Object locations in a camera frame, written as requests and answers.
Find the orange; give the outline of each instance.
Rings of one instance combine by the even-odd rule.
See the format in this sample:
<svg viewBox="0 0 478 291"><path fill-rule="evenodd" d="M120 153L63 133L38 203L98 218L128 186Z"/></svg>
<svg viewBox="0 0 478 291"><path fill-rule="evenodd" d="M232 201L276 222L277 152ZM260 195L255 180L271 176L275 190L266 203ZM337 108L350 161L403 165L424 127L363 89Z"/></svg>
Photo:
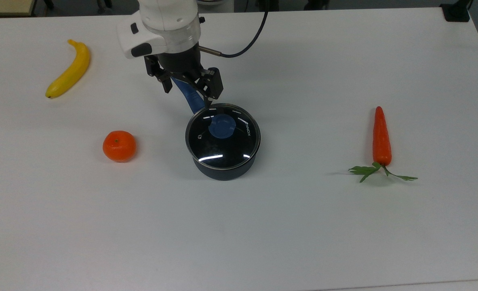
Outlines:
<svg viewBox="0 0 478 291"><path fill-rule="evenodd" d="M112 131L102 143L104 154L115 162L127 162L137 152L137 142L127 131Z"/></svg>

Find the lid rim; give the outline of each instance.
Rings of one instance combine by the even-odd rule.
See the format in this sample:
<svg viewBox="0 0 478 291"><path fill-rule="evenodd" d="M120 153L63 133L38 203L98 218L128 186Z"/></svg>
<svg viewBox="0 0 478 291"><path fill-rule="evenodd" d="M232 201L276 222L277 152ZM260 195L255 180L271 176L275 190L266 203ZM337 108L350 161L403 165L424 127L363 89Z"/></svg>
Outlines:
<svg viewBox="0 0 478 291"><path fill-rule="evenodd" d="M248 118L250 118L250 120L253 122L253 126L255 127L256 140L255 140L255 146L253 147L253 151L251 152L250 157L247 158L246 160L240 162L239 164L237 164L235 166L232 166L232 167L216 168L216 167L209 166L208 164L204 164L204 163L200 162L198 160L198 157L195 156L194 152L192 151L192 149L189 145L189 131L191 129L191 125L193 124L194 120L196 118L198 118L205 110L208 110L208 109L214 108L214 107L230 107L232 109L239 110L242 113L246 114L248 116ZM187 149L189 150L189 153L192 155L193 160L195 162L197 162L198 164L201 164L202 166L204 166L208 169L212 169L212 170L226 171L226 170L232 170L232 169L236 169L236 168L239 168L241 166L244 166L245 164L250 162L252 159L254 159L255 155L257 154L257 151L259 151L260 143L261 143L261 132L260 132L260 129L259 129L259 124L257 124L257 121L255 120L255 118L253 118L253 116L251 116L248 111L244 110L243 108L241 108L237 105L233 105L233 104L230 104L230 103L215 103L215 104L210 105L209 108L200 109L198 112L196 112L194 114L194 116L192 116L192 118L190 118L189 123L187 124L187 129L185 130L185 145L187 146Z"/></svg>

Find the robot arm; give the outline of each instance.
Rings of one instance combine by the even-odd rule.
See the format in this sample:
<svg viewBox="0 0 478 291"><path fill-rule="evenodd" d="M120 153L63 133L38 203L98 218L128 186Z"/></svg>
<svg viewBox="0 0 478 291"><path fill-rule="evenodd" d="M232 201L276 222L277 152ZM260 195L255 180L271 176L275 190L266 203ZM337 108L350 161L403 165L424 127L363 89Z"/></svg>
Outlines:
<svg viewBox="0 0 478 291"><path fill-rule="evenodd" d="M163 84L171 78L192 86L205 105L223 90L217 68L200 64L201 30L196 0L139 0L139 11L117 25L118 39L128 59L144 57L147 73Z"/></svg>

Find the black object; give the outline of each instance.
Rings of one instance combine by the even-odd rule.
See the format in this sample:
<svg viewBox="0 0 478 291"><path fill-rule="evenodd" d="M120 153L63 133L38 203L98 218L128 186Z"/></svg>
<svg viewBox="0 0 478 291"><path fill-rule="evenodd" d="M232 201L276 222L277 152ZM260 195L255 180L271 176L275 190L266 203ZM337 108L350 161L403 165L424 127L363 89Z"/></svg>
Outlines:
<svg viewBox="0 0 478 291"><path fill-rule="evenodd" d="M269 7L269 6L270 6L270 0L265 0L264 4L265 4L266 7ZM246 46L246 48L244 48L244 49L241 50L240 52L234 53L234 54L232 54L232 55L227 55L227 54L225 54L225 53L221 53L221 54L219 55L219 57L227 57L227 58L231 59L232 57L238 57L239 55L242 55L242 54L245 53L247 50L249 50L250 47L252 47L253 44L255 43L255 41L257 41L257 39L259 38L259 35L260 35L261 32L262 32L262 28L264 27L264 24L266 23L266 19L267 19L267 17L268 17L268 12L269 12L270 10L271 10L271 8L265 10L265 12L264 12L264 17L262 18L261 26L259 27L259 30L257 31L257 34L253 37L253 39L251 40L250 44L248 44L248 45Z"/></svg>
<svg viewBox="0 0 478 291"><path fill-rule="evenodd" d="M246 110L217 103L191 118L185 142L202 173L227 181L251 168L261 143L261 132Z"/></svg>
<svg viewBox="0 0 478 291"><path fill-rule="evenodd" d="M54 3L52 2L52 0L44 0L45 1L45 5L50 9L54 9Z"/></svg>
<svg viewBox="0 0 478 291"><path fill-rule="evenodd" d="M459 0L454 4L440 4L442 11L444 11L444 18L448 22L468 22L470 16L468 15L467 5L472 5L472 0Z"/></svg>
<svg viewBox="0 0 478 291"><path fill-rule="evenodd" d="M106 12L106 6L102 4L102 0L97 0L97 6L99 6L99 9L97 10L98 14Z"/></svg>
<svg viewBox="0 0 478 291"><path fill-rule="evenodd" d="M259 11L280 11L279 0L257 0L255 5L259 6Z"/></svg>
<svg viewBox="0 0 478 291"><path fill-rule="evenodd" d="M223 82L218 68L206 70L202 67L198 45L180 53L147 55L144 58L147 74L156 77L163 84L166 93L172 88L171 77L176 78L198 91L205 101L205 106L208 107L223 92Z"/></svg>
<svg viewBox="0 0 478 291"><path fill-rule="evenodd" d="M137 27L137 23L136 23L136 22L133 23L133 24L131 24L131 32L132 32L133 34L137 34L137 33L139 32L139 28Z"/></svg>
<svg viewBox="0 0 478 291"><path fill-rule="evenodd" d="M146 42L131 49L131 55L133 57L141 57L142 55L149 55L150 53L152 53L152 47Z"/></svg>
<svg viewBox="0 0 478 291"><path fill-rule="evenodd" d="M325 7L329 9L330 0L307 0L307 4L303 6L304 11L320 11Z"/></svg>

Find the black cable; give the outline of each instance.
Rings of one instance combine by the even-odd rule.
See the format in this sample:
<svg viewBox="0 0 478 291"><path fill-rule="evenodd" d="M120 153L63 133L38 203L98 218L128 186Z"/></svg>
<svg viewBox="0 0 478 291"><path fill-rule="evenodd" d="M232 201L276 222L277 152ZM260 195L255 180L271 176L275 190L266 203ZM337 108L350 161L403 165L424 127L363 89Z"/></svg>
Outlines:
<svg viewBox="0 0 478 291"><path fill-rule="evenodd" d="M261 27L259 27L259 30L257 31L257 34L255 35L253 40L250 42L250 44L248 44L248 46L246 46L246 48L244 48L244 50L241 50L238 53L234 53L233 55L227 55L225 53L221 53L220 57L227 57L229 59L232 58L232 57L238 57L239 55L242 55L247 50L249 50L251 46L253 46L253 44L255 43L257 38L259 38L259 35L261 34L262 28L264 27L264 24L266 23L266 18L268 17L268 11L270 10L270 0L266 0L265 9L266 9L266 11L264 12L264 17L262 19Z"/></svg>

